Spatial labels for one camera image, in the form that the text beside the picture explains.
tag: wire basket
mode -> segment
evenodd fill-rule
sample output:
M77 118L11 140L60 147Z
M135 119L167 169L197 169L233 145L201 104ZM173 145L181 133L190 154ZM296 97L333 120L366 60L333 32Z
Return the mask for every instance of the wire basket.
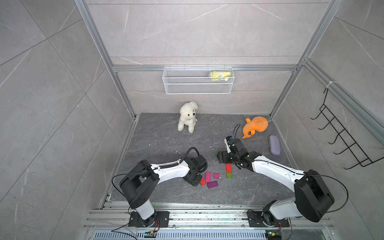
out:
M212 79L212 71L230 71L229 77ZM230 67L166 67L163 83L167 94L231 93L235 76Z

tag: gray marble wall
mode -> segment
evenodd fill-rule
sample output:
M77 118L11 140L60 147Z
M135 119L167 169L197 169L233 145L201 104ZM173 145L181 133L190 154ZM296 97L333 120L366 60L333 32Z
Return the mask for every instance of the gray marble wall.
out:
M384 124L384 1L345 0L311 59Z
M337 84L346 89L362 105L384 120L384 2L381 0L345 0L336 17L311 56L318 66ZM337 133L319 113L324 100L324 85L304 70L289 92L276 116L290 152L300 168L317 170L342 181L349 190L350 201L340 211L330 213L341 239L382 239L384 222L384 160L366 167L350 167L357 163ZM372 159L384 156L384 146L338 101L328 93L327 106ZM362 152L354 148L363 160ZM345 191L329 182L337 208L345 199Z
M336 177L348 188L347 205L328 214L341 239L382 239L384 159L366 167L343 169L357 161L348 150L334 154L344 150L346 145L340 137L333 145L328 143L334 141L337 133L330 125L324 130L318 129L328 122L324 116L311 119L319 114L324 89L310 72L303 70L276 115L277 126L299 169L314 169L320 174ZM384 146L331 93L325 103L372 160L384 156ZM350 144L351 139L345 134L343 137ZM357 148L354 152L359 159L364 159ZM336 200L331 210L336 209L344 203L346 193L334 180L324 180Z
M324 0L88 0L115 65L296 64ZM231 94L167 95L160 72L119 73L136 114L268 114L289 72L235 72Z
M198 104L199 113L268 114L290 75L290 71L240 71L235 72L230 94L166 94L162 72L119 72L136 114L178 113L188 101Z
M0 239L74 239L131 120L73 0L0 9Z

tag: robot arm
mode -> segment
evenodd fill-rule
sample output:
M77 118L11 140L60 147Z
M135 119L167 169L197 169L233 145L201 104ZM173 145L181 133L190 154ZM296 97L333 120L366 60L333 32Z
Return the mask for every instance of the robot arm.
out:
M120 188L131 208L135 209L144 226L150 226L156 218L149 196L161 182L182 177L193 186L201 181L201 172L207 169L207 161L202 155L189 158L186 155L175 162L149 164L140 161L121 181Z
M294 198L274 200L263 210L265 224L275 225L288 217L306 217L318 222L334 203L323 179L314 170L307 172L274 162L257 152L248 152L239 139L224 140L227 151L218 152L219 163L232 163L252 172L266 175L288 187Z

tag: orange stuffed elephant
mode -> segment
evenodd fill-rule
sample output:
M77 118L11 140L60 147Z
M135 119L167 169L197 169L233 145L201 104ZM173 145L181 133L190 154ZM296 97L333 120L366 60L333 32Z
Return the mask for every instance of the orange stuffed elephant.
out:
M249 138L255 134L255 130L258 132L263 132L268 127L268 120L264 117L254 117L251 119L245 119L247 124L243 127L243 138Z

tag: white plush dog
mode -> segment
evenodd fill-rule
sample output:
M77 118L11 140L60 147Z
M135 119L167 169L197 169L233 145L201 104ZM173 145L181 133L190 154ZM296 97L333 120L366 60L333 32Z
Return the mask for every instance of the white plush dog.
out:
M179 124L177 125L178 131L183 130L185 124L188 126L189 133L193 133L197 122L195 118L196 109L197 104L195 102L186 103L180 108Z

